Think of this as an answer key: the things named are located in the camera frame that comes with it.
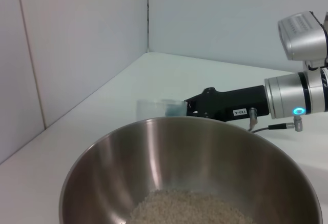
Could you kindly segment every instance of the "stainless steel bowl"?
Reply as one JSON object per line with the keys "label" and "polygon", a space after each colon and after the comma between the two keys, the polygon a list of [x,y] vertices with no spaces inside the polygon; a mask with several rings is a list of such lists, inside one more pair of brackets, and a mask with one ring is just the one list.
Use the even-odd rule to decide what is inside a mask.
{"label": "stainless steel bowl", "polygon": [[106,135],[69,172],[61,224],[121,224],[150,191],[219,195],[258,224],[321,224],[306,176],[265,139],[219,121],[140,121]]}

